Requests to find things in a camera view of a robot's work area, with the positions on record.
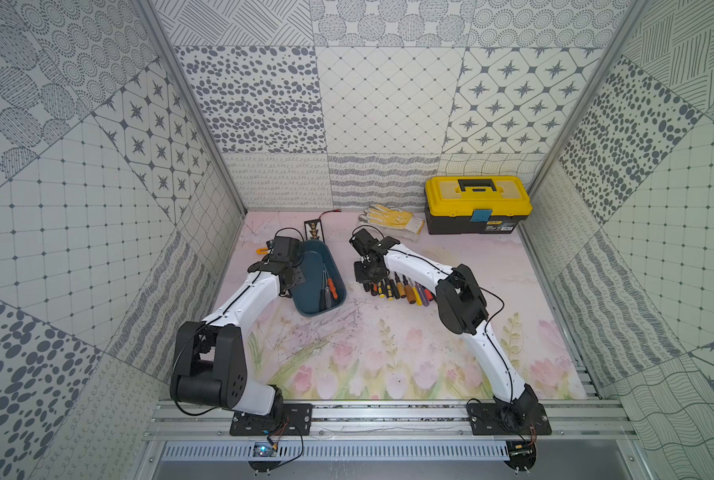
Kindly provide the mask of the black long screwdriver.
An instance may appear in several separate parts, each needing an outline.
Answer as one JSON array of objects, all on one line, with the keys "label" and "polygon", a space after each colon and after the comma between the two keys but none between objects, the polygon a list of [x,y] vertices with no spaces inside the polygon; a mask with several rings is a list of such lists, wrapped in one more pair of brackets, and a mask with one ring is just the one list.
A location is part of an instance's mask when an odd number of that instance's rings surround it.
[{"label": "black long screwdriver", "polygon": [[393,274],[390,275],[390,278],[389,278],[389,279],[390,279],[390,281],[391,281],[391,288],[392,288],[394,297],[397,298],[397,299],[400,299],[400,298],[401,298],[400,291],[399,291],[399,289],[398,289],[398,287],[397,287],[397,282],[395,281],[395,277],[393,276]]}]

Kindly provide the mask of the wooden orange handle screwdriver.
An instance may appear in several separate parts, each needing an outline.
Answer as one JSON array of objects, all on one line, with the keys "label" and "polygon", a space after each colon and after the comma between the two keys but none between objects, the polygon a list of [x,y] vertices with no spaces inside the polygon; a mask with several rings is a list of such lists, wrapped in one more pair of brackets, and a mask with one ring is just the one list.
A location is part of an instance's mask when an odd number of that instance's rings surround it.
[{"label": "wooden orange handle screwdriver", "polygon": [[402,284],[403,284],[403,288],[405,291],[406,299],[408,300],[408,302],[410,304],[415,304],[416,303],[415,293],[414,293],[410,283],[408,282],[408,279],[405,276],[402,276]]}]

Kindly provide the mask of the teal plastic storage tray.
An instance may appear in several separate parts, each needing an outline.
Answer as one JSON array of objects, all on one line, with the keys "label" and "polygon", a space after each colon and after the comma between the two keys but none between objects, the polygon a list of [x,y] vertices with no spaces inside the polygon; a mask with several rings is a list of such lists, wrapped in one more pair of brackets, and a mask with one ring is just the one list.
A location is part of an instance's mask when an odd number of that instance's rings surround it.
[{"label": "teal plastic storage tray", "polygon": [[[292,299],[297,311],[304,317],[314,317],[339,308],[346,300],[346,288],[329,247],[316,240],[304,242],[304,257],[300,265],[305,282],[292,289]],[[322,312],[320,295],[323,285],[323,271],[332,278],[338,299],[332,297],[331,308]]]}]

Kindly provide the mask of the black grey handle screwdriver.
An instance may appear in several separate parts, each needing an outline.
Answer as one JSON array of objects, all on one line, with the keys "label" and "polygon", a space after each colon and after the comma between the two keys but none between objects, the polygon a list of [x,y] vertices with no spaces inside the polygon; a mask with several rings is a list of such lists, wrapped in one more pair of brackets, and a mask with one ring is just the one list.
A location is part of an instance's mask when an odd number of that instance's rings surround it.
[{"label": "black grey handle screwdriver", "polygon": [[331,308],[332,298],[330,295],[329,284],[328,284],[328,274],[327,271],[323,271],[323,285],[320,295],[320,307],[321,311],[327,311]]}]

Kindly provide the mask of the yellow handle screwdriver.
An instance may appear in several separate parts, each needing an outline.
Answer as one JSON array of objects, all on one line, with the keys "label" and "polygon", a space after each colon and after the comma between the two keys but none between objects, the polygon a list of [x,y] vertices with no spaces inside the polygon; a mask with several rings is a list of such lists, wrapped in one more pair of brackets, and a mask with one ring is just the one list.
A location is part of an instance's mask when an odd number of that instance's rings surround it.
[{"label": "yellow handle screwdriver", "polygon": [[416,285],[415,285],[414,282],[411,282],[411,284],[412,284],[411,286],[413,287],[413,292],[414,292],[414,295],[415,295],[415,297],[416,297],[417,303],[418,303],[419,305],[423,306],[422,297],[420,296],[420,293],[419,293],[418,288],[416,287]]}]

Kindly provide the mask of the clear blue red screwdriver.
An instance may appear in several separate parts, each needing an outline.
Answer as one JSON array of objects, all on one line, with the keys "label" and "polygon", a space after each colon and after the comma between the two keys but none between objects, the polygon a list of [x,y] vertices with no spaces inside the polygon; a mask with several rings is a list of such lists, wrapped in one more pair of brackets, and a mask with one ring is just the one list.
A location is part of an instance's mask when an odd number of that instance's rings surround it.
[{"label": "clear blue red screwdriver", "polygon": [[420,295],[420,297],[421,297],[421,300],[422,300],[423,305],[424,305],[425,307],[428,307],[428,306],[429,306],[429,300],[428,300],[428,298],[427,298],[427,296],[426,296],[426,291],[425,291],[424,287],[423,287],[422,285],[418,284],[418,283],[416,283],[416,287],[417,287],[417,290],[418,290],[419,295]]}]

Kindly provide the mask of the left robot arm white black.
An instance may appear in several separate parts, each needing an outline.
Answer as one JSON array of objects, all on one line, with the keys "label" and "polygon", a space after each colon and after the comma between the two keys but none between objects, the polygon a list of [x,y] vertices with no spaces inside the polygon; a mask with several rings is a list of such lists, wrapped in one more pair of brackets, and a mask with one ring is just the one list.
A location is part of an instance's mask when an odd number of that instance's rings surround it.
[{"label": "left robot arm white black", "polygon": [[262,311],[303,282],[304,242],[275,236],[265,256],[248,267],[238,290],[201,321],[177,331],[170,397],[183,403],[224,409],[278,422],[282,395],[253,380],[245,356],[245,334]]}]

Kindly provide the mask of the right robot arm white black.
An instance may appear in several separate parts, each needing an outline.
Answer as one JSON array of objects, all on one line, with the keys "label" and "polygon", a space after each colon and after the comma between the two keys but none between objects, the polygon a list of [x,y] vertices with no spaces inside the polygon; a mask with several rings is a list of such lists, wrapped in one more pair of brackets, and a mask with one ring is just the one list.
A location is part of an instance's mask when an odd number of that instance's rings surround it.
[{"label": "right robot arm white black", "polygon": [[354,264],[358,282],[378,283],[397,273],[434,293],[442,324],[464,338],[486,374],[500,417],[525,423],[538,407],[537,395],[499,344],[487,310],[489,291],[479,286],[470,267],[435,262],[393,237],[374,237],[366,227],[356,228],[349,243],[360,257]]}]

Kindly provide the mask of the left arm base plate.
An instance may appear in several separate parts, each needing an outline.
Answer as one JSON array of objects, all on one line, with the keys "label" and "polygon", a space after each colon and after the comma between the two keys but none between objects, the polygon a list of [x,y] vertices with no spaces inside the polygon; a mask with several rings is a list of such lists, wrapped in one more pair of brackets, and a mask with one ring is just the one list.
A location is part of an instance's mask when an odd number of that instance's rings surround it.
[{"label": "left arm base plate", "polygon": [[235,412],[230,428],[231,436],[308,436],[311,429],[313,405],[310,403],[275,404],[267,415]]}]

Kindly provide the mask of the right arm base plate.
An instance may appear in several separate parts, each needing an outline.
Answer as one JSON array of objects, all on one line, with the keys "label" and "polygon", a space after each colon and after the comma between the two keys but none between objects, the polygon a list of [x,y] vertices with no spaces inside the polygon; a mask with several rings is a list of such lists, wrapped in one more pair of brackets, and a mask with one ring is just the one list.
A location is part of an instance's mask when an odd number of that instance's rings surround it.
[{"label": "right arm base plate", "polygon": [[538,403],[525,415],[496,403],[483,403],[476,399],[466,404],[468,421],[475,436],[529,435],[548,436],[552,427],[544,405]]}]

